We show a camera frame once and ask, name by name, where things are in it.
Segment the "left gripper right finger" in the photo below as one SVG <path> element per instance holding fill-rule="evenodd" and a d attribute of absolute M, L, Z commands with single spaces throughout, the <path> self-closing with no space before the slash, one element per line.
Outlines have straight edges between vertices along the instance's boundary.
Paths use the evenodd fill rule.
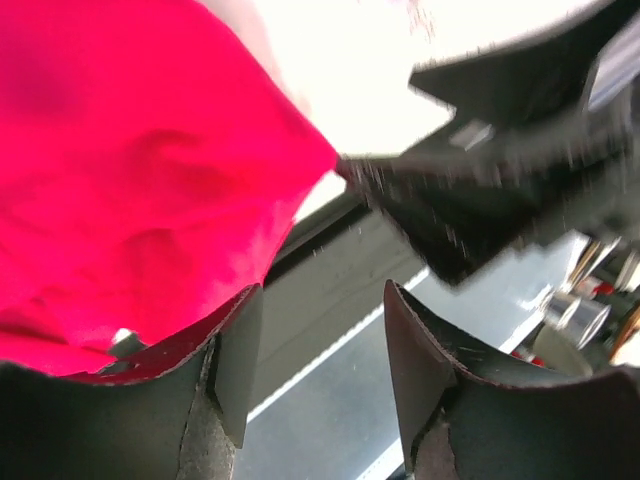
<path fill-rule="evenodd" d="M 639 372 L 538 367 L 440 318 L 394 281 L 384 325 L 415 479 L 635 479 Z"/>

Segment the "magenta t shirt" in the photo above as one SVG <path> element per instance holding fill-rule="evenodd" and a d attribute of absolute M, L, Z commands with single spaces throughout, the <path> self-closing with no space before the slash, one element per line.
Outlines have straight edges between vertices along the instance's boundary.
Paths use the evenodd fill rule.
<path fill-rule="evenodd" d="M 1 5 L 1 358 L 111 362 L 260 283 L 337 153 L 197 1 Z"/>

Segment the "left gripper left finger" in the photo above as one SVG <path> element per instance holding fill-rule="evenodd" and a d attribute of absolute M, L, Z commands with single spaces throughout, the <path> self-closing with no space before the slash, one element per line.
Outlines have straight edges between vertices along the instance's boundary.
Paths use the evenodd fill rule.
<path fill-rule="evenodd" d="M 262 330 L 253 285 L 97 373 L 1 367 L 5 479 L 228 479 Z"/>

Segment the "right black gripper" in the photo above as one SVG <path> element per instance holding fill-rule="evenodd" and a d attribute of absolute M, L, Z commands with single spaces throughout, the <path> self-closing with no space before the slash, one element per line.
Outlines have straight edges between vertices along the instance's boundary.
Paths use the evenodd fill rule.
<path fill-rule="evenodd" d="M 411 85 L 454 117 L 395 157 L 344 159 L 349 187 L 456 286 L 569 231 L 639 237 L 639 5 L 596 1 Z"/>

